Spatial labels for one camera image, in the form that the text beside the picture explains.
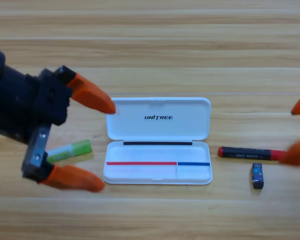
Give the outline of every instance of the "unitree logo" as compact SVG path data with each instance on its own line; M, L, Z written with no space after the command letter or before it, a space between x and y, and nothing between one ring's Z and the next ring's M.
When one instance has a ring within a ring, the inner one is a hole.
M156 115L153 115L153 116L144 116L144 119L155 119L155 120L158 120L158 119L172 119L173 116L156 116Z

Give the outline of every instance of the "metal screw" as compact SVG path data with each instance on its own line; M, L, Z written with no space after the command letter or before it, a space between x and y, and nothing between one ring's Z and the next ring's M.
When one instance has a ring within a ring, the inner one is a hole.
M40 138L45 139L47 137L47 134L45 134L44 132L40 133Z
M41 158L41 157L40 157L40 154L37 154L37 155L35 155L35 156L33 156L33 157L34 157L34 159L37 160L37 161L39 161L40 158Z

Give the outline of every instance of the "blue stripe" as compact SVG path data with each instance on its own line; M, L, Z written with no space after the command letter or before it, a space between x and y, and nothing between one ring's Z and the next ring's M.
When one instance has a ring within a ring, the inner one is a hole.
M210 166L210 162L186 162L179 161L178 166Z

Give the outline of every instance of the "red stripe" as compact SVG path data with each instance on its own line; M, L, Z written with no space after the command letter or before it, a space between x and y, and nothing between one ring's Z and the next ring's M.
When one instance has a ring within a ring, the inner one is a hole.
M176 161L107 161L107 165L177 165Z

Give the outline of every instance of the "black stripe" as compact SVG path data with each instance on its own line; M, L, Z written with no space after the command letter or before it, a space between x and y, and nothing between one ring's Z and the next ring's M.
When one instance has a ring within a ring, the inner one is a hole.
M192 141L124 141L123 145L192 145Z

